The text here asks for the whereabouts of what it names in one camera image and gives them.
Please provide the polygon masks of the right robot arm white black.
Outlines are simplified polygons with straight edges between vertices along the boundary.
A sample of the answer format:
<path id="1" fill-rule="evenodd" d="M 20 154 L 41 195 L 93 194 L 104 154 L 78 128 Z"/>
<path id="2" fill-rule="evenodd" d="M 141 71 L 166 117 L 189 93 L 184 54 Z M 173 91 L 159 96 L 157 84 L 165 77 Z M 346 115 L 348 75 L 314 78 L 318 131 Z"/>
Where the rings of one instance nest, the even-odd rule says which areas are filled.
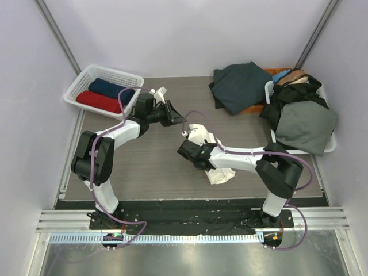
<path id="1" fill-rule="evenodd" d="M 304 169 L 298 159 L 277 143 L 246 149 L 223 147 L 207 141 L 199 145 L 185 140 L 177 153 L 199 170 L 230 168 L 258 174 L 268 189 L 259 212 L 264 227 L 273 227 L 280 221 L 280 213 L 292 198 Z"/>

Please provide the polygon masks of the white floral print t-shirt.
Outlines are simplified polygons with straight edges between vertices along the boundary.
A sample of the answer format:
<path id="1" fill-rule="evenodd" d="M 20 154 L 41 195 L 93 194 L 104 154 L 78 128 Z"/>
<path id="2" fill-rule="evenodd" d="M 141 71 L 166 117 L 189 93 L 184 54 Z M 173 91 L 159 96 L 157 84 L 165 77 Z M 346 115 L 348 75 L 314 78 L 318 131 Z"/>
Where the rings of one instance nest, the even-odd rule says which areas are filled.
<path id="1" fill-rule="evenodd" d="M 199 127 L 205 127 L 204 125 L 201 125 L 201 124 L 189 124 L 189 129 L 190 129 L 190 125 L 197 125 Z M 217 144 L 214 134 L 208 131 L 208 135 L 209 135 L 210 143 Z M 234 178 L 236 174 L 231 168 L 216 168 L 214 170 L 205 171 L 205 173 L 211 185 L 219 185 L 219 184 L 226 183 L 230 179 Z"/>

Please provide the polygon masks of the white plastic lattice basket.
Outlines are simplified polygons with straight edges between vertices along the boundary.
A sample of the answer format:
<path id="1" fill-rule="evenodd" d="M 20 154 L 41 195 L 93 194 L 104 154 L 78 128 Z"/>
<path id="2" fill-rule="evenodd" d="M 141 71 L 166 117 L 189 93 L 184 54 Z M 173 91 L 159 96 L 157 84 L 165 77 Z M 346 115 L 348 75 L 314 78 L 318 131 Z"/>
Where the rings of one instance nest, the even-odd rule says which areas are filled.
<path id="1" fill-rule="evenodd" d="M 97 65 L 90 65 L 86 67 L 77 76 L 77 78 L 73 81 L 71 86 L 67 89 L 67 91 L 64 94 L 64 100 L 69 104 L 75 105 L 89 112 L 100 114 L 100 115 L 110 117 L 116 120 L 122 120 L 123 118 L 122 113 L 107 112 L 101 109 L 94 108 L 92 106 L 84 105 L 76 101 L 77 96 L 80 93 L 87 90 L 88 86 L 93 81 L 95 81 L 97 78 L 101 78 L 110 83 L 114 83 L 114 84 L 117 84 L 123 87 L 139 87 L 139 89 L 136 89 L 136 92 L 134 96 L 132 97 L 132 99 L 130 100 L 129 104 L 127 104 L 124 107 L 124 112 L 126 115 L 128 115 L 131 112 L 141 92 L 141 87 L 143 87 L 143 84 L 144 84 L 144 78 L 138 75 L 115 70 L 112 68 L 107 68 L 107 67 L 97 66 Z"/>

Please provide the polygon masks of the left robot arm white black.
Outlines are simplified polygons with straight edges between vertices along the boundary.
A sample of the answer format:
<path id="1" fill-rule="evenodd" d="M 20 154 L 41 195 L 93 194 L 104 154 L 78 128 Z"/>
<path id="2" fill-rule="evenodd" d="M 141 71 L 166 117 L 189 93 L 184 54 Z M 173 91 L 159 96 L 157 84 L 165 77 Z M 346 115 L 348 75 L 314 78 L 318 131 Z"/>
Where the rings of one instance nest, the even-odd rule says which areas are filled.
<path id="1" fill-rule="evenodd" d="M 152 124 L 170 127 L 183 122 L 186 119 L 174 109 L 171 101 L 164 98 L 161 88 L 141 93 L 132 113 L 121 123 L 104 131 L 85 131 L 81 134 L 71 171 L 91 191 L 97 213 L 104 213 L 102 222 L 109 229 L 117 229 L 122 224 L 120 203 L 110 181 L 115 150 L 141 137 Z"/>

